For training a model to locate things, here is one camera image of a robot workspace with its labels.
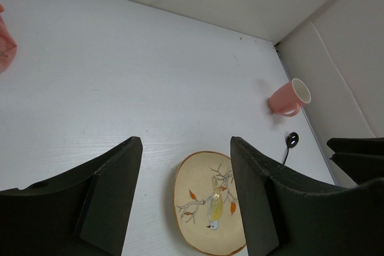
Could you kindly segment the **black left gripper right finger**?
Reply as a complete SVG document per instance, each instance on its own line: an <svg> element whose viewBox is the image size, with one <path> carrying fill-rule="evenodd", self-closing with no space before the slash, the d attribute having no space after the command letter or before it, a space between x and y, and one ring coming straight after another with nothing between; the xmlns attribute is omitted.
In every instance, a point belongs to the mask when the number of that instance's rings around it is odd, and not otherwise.
<svg viewBox="0 0 384 256"><path fill-rule="evenodd" d="M310 178L232 137L249 255L383 254L383 139L332 138L328 146L355 187Z"/></svg>

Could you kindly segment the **black metal spoon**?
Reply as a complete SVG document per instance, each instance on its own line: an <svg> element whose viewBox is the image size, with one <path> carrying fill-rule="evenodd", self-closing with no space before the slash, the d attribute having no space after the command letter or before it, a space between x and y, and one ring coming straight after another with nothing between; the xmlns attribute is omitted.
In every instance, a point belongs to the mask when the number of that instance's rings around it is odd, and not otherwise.
<svg viewBox="0 0 384 256"><path fill-rule="evenodd" d="M289 155L289 150L294 148L299 142L299 135L297 132L291 132L287 137L286 137L286 154L283 159L283 165L286 164L288 155Z"/></svg>

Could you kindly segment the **checkered orange blue cloth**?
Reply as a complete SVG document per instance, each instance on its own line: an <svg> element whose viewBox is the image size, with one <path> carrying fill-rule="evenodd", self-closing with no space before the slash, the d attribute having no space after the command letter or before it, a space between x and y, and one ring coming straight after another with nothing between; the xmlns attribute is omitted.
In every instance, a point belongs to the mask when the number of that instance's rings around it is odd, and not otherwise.
<svg viewBox="0 0 384 256"><path fill-rule="evenodd" d="M4 72L12 63L17 53L17 44L0 17L0 71Z"/></svg>

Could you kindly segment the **pink ceramic mug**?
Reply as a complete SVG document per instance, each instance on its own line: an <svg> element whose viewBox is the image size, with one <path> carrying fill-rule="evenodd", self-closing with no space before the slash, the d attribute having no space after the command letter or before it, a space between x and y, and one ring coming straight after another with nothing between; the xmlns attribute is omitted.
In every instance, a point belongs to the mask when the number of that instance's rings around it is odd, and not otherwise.
<svg viewBox="0 0 384 256"><path fill-rule="evenodd" d="M268 98L268 107L275 114L293 117L310 102L311 94L307 85L302 80L294 78Z"/></svg>

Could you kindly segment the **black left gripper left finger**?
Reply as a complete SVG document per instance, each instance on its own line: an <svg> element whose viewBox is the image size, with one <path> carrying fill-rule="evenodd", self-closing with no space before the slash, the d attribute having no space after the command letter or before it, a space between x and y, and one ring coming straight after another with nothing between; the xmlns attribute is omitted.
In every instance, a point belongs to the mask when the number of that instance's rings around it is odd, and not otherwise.
<svg viewBox="0 0 384 256"><path fill-rule="evenodd" d="M142 159L130 137L25 189L1 192L2 255L121 255Z"/></svg>

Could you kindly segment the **beige bird pattern plate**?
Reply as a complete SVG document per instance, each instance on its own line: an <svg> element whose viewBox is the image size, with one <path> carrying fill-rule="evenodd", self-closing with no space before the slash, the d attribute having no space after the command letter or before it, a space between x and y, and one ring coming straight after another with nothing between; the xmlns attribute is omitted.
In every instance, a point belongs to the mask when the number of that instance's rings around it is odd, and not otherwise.
<svg viewBox="0 0 384 256"><path fill-rule="evenodd" d="M186 243L205 255L235 255L246 246L230 157L200 151L183 160L173 189Z"/></svg>

